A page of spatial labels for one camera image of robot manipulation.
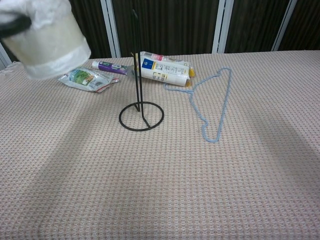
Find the paper towel holder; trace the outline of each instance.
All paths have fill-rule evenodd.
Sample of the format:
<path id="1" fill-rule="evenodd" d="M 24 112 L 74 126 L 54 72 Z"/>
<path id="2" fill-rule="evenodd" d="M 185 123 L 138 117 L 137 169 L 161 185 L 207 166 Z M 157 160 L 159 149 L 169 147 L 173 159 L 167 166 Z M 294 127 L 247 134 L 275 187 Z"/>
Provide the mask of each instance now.
<path id="1" fill-rule="evenodd" d="M 140 35 L 140 26 L 139 26 L 139 18 L 138 15 L 136 13 L 136 11 L 133 9 L 132 10 L 132 14 L 131 14 L 131 26 L 132 26 L 132 40 L 133 40 L 133 62 L 134 62 L 134 77 L 135 77 L 135 89 L 136 89 L 136 98 L 137 98 L 137 102 L 132 103 L 128 106 L 126 106 L 119 115 L 119 122 L 120 124 L 130 130 L 130 131 L 135 131 L 135 132 L 143 132 L 143 131 L 148 131 L 151 129 L 156 128 L 157 126 L 159 126 L 162 121 L 165 118 L 165 112 L 164 110 L 157 104 L 153 103 L 153 102 L 149 102 L 149 101 L 144 101 L 143 99 L 143 88 L 142 88 L 142 76 L 141 74 L 139 74 L 138 76 L 138 72 L 137 72 L 137 67 L 139 68 L 139 73 L 141 73 L 141 56 L 140 56 L 140 52 L 141 52 L 141 35 Z M 150 125 L 148 123 L 148 121 L 145 118 L 145 113 L 144 113 L 144 105 L 153 105 L 155 107 L 157 107 L 160 111 L 161 111 L 161 119 L 154 125 Z M 143 119 L 143 121 L 146 124 L 146 128 L 131 128 L 127 125 L 124 124 L 124 122 L 122 121 L 122 115 L 123 113 L 131 108 L 131 107 L 135 107 L 136 110 L 138 112 L 141 112 L 141 117 Z"/>

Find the white container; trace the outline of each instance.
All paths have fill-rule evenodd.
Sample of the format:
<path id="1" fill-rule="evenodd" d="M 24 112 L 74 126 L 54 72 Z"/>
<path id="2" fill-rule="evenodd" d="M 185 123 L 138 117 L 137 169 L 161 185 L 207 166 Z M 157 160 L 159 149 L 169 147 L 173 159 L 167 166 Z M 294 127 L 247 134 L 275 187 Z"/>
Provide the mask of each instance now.
<path id="1" fill-rule="evenodd" d="M 91 55 L 74 15 L 3 38 L 31 79 L 49 79 L 84 64 Z"/>

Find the beige textured tablecloth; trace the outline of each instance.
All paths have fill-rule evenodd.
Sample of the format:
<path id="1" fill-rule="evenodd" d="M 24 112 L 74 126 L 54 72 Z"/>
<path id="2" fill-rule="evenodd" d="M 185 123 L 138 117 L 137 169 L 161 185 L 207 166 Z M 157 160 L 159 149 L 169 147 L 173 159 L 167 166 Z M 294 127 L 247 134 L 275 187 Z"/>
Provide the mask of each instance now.
<path id="1" fill-rule="evenodd" d="M 143 90 L 163 123 L 132 132 L 118 120 L 136 101 L 123 75 L 92 93 L 28 80 L 20 65 L 0 74 L 0 239 L 320 238 L 320 51 L 179 58 L 193 84 L 233 71 L 218 143 L 203 139 L 189 95 L 160 82 Z M 194 95 L 210 138 L 227 81 Z M 144 127 L 134 108 L 123 119 Z"/>

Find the plastic bag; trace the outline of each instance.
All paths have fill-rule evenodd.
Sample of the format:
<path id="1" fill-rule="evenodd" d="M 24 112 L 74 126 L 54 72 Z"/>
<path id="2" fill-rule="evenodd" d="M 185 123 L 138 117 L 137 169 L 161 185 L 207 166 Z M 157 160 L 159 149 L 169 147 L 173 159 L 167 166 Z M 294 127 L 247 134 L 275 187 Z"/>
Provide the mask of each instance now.
<path id="1" fill-rule="evenodd" d="M 60 77 L 59 81 L 72 88 L 101 93 L 111 84 L 119 82 L 119 79 L 109 73 L 102 74 L 85 67 L 77 67 Z"/>

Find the circular wire base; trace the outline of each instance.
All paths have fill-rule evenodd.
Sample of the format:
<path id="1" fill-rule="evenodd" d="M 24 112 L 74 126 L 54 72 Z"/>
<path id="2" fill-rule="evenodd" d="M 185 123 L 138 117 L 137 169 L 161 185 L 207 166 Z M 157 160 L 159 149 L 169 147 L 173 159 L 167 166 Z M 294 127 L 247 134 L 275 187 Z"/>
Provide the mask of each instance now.
<path id="1" fill-rule="evenodd" d="M 155 103 L 153 103 L 153 102 L 149 102 L 149 101 L 143 101 L 142 103 L 143 103 L 143 105 L 153 105 L 153 106 L 157 107 L 157 108 L 161 111 L 161 119 L 160 119 L 160 121 L 159 121 L 157 124 L 153 125 L 153 126 L 148 126 L 149 124 L 146 122 L 145 119 L 143 119 L 143 120 L 146 122 L 146 125 L 147 125 L 148 127 L 147 127 L 147 128 L 142 128 L 142 129 L 131 128 L 131 127 L 128 127 L 127 125 L 125 125 L 125 124 L 122 122 L 122 114 L 123 114 L 128 108 L 131 108 L 132 106 L 135 106 L 135 107 L 137 108 L 137 105 L 139 106 L 139 104 L 141 104 L 141 102 L 135 102 L 135 103 L 132 103 L 132 104 L 126 106 L 126 107 L 120 112 L 120 114 L 119 114 L 119 122 L 121 123 L 121 125 L 122 125 L 124 128 L 126 128 L 126 129 L 128 129 L 128 130 L 130 130 L 130 131 L 143 132 L 143 131 L 148 131 L 148 130 L 151 130 L 151 129 L 156 128 L 156 127 L 159 126 L 159 125 L 161 124 L 161 122 L 164 120 L 164 118 L 165 118 L 165 112 L 164 112 L 164 110 L 163 110 L 159 105 L 157 105 L 157 104 L 155 104 Z"/>

